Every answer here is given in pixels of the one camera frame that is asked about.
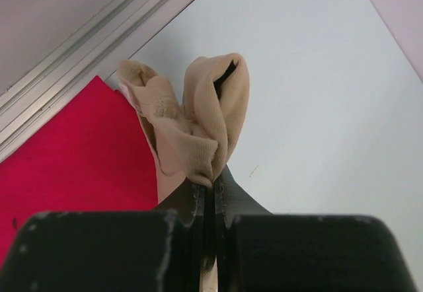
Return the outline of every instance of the tan sock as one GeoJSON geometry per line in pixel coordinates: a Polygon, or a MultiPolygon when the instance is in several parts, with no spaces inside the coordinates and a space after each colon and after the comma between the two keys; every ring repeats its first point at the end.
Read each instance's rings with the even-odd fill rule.
{"type": "MultiPolygon", "coordinates": [[[[193,61],[186,70],[181,107],[170,81],[145,64],[125,60],[118,76],[155,159],[159,202],[185,177],[212,186],[237,144],[247,112],[249,73],[242,56],[193,61]]],[[[202,288],[217,289],[216,263],[202,288]]]]}

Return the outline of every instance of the fabric fold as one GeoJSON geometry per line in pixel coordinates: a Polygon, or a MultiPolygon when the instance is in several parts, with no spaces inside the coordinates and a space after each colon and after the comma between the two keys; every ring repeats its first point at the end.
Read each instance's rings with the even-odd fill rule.
{"type": "Polygon", "coordinates": [[[227,164],[245,120],[249,73],[243,57],[228,54],[194,60],[186,70],[182,106],[171,82],[148,65],[125,60],[118,76],[128,88],[155,157],[159,201],[185,176],[211,187],[227,164]]]}

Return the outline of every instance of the white wall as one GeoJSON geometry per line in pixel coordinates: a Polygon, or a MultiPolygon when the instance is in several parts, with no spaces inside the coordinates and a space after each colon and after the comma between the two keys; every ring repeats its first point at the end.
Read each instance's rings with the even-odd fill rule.
{"type": "Polygon", "coordinates": [[[196,0],[134,59],[180,97],[228,52],[251,77],[237,181],[274,212],[381,218],[423,289],[423,84],[369,0],[196,0]]]}
{"type": "Polygon", "coordinates": [[[0,94],[111,0],[0,0],[0,94]]]}

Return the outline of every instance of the red cloth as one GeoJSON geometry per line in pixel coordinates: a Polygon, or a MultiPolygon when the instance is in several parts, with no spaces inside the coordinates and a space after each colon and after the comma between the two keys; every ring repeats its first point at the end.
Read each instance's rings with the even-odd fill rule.
{"type": "Polygon", "coordinates": [[[96,77],[0,164],[0,265],[37,212],[156,204],[153,157],[134,109],[96,77]]]}

